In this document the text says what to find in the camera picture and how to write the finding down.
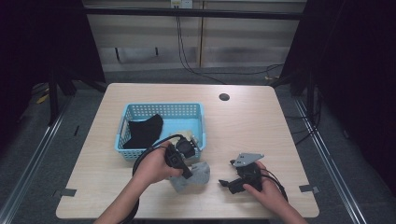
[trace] basket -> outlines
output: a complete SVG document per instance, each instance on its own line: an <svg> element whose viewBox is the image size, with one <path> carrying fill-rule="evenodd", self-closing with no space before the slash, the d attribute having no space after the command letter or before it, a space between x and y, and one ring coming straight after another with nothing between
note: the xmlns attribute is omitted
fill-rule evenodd
<svg viewBox="0 0 396 224"><path fill-rule="evenodd" d="M155 114L163 118L163 131L158 141L173 133L189 130L198 144L193 159L201 157L201 151L206 145L206 135L204 107L200 103L139 103L125 106L116 135L115 149L125 160L136 160L146 150L123 148L123 145L131 139L128 121L144 121Z"/></svg>

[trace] metal bracket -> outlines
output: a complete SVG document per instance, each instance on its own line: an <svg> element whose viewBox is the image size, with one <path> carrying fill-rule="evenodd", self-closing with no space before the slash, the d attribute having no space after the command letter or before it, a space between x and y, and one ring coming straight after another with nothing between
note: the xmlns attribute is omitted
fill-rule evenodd
<svg viewBox="0 0 396 224"><path fill-rule="evenodd" d="M256 160L263 158L263 154L255 154L255 153L240 153L238 158L236 158L235 162L233 163L234 167L241 167L247 166L253 163Z"/></svg>

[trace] gray object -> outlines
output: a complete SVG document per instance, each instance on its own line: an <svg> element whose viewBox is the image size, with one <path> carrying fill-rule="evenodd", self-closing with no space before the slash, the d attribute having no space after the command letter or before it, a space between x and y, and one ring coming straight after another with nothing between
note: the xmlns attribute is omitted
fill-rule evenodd
<svg viewBox="0 0 396 224"><path fill-rule="evenodd" d="M186 179L183 176L174 177L171 176L169 180L172 186L175 188L176 192L181 192L189 184L204 185L209 182L210 177L210 167L205 162L198 162L191 166L192 177Z"/></svg>
<svg viewBox="0 0 396 224"><path fill-rule="evenodd" d="M246 166L263 157L264 157L263 154L240 153L238 158L236 158L235 162L233 163L233 166L234 167Z"/></svg>

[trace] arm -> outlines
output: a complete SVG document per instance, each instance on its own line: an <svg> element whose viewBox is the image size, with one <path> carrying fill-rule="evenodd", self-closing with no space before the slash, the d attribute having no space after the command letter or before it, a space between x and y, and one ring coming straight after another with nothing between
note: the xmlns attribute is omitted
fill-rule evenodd
<svg viewBox="0 0 396 224"><path fill-rule="evenodd" d="M149 153L141 161L136 173L121 191L114 202L94 222L120 223L134 208L140 195L153 183L157 183L169 176L181 176L182 170L169 167L164 160L165 148L169 142L164 142L161 147Z"/></svg>
<svg viewBox="0 0 396 224"><path fill-rule="evenodd" d="M265 166L256 161L261 169ZM262 170L263 175L268 175L268 172ZM262 178L262 191L258 192L249 184L245 184L244 189L259 201L262 206L266 207L282 219L284 223L303 224L307 223L305 219L297 212L282 196L276 184L268 179Z"/></svg>

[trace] table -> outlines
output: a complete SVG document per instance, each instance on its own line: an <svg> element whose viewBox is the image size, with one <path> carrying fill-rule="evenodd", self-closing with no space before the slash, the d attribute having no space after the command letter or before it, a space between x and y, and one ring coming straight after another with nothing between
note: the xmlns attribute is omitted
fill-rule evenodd
<svg viewBox="0 0 396 224"><path fill-rule="evenodd" d="M219 95L227 93L230 100ZM148 187L140 198L136 218L268 218L247 192L232 195L219 179L237 178L230 160L240 152L262 153L261 161L285 187L290 204L303 217L316 217L318 206L307 185L304 168L293 144L274 89L263 86L120 84L108 86L87 139L70 176L59 218L97 218L131 178L133 162L114 149L120 116L129 103L200 102L205 110L206 147L201 161L211 168L209 183L177 193L168 180Z"/></svg>

